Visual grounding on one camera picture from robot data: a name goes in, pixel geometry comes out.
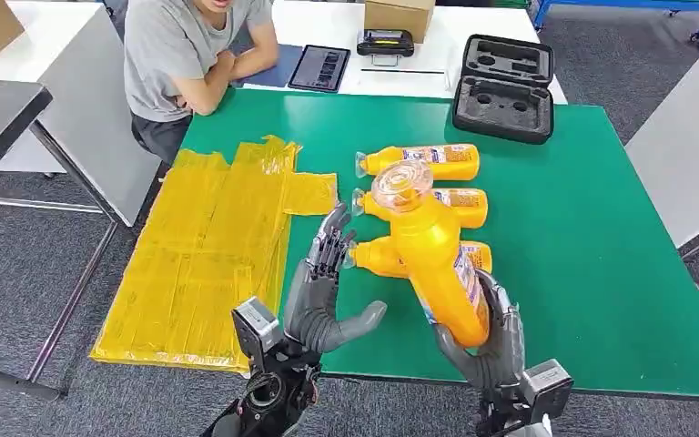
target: green table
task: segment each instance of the green table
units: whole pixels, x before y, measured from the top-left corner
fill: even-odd
[[[472,142],[478,177],[436,186],[486,190],[486,225],[461,237],[491,246],[494,275],[521,305],[527,365],[556,358],[581,390],[699,396],[699,292],[604,111],[557,106],[554,135],[531,146],[455,129],[450,103],[236,90],[215,115],[195,117],[183,147],[231,160],[239,141],[294,140],[298,171],[336,172],[347,200],[371,184],[355,177],[358,150]],[[320,220],[293,219],[284,293]],[[371,216],[350,226],[360,241],[389,233]],[[325,355],[325,371],[461,381],[408,281],[342,272],[340,316],[372,300],[390,306],[379,328]]]

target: blue shelf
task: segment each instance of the blue shelf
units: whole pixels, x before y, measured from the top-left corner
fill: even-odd
[[[667,9],[669,11],[699,11],[699,2],[684,0],[538,0],[540,9],[534,16],[534,28],[540,30],[545,15],[552,5],[580,5],[580,6],[615,6],[615,7],[647,7]],[[690,39],[699,39],[699,29],[690,35]]]

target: robotic arm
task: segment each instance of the robotic arm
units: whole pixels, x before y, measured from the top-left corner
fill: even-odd
[[[340,204],[322,222],[308,256],[296,269],[285,306],[284,329],[255,297],[232,311],[239,345],[250,358],[250,380],[239,399],[202,437],[290,435],[302,413],[317,401],[320,356],[374,330],[387,305],[374,301],[358,316],[336,320],[339,273],[354,231]],[[491,308],[487,344],[476,354],[460,347],[449,330],[433,325],[441,351],[483,393],[476,434],[499,437],[558,417],[572,379],[556,360],[524,370],[523,328],[518,307],[505,289],[482,270],[480,281]]]

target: bottle label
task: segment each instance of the bottle label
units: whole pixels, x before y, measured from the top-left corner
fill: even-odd
[[[403,149],[403,159],[417,159],[433,164],[444,162],[470,161],[470,150],[467,146],[430,146],[430,147],[405,147]]]
[[[462,246],[465,255],[470,258],[473,267],[476,269],[483,269],[483,255],[481,254],[481,248],[477,245]]]
[[[447,207],[478,207],[481,204],[478,193],[469,189],[433,188],[432,195]]]
[[[478,281],[478,274],[475,272],[471,257],[468,255],[466,248],[460,245],[460,251],[457,254],[457,259],[454,260],[454,271],[457,273],[457,277],[460,279],[460,284],[465,289],[468,300],[470,301],[474,310],[478,311],[478,306],[483,300],[483,294],[481,290],[481,283]],[[420,298],[420,305],[424,310],[424,316],[427,318],[427,322],[430,324],[438,323],[435,317],[432,315],[432,310],[427,302]]]

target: yellow plastic bag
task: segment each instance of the yellow plastic bag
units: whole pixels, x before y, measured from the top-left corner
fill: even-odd
[[[265,144],[240,143],[231,166],[218,153],[179,153],[90,353],[93,359],[248,369],[230,312],[252,295],[277,312],[288,254],[286,202],[289,211],[305,214],[327,213],[336,202],[335,175],[294,173],[299,147],[264,139]]]

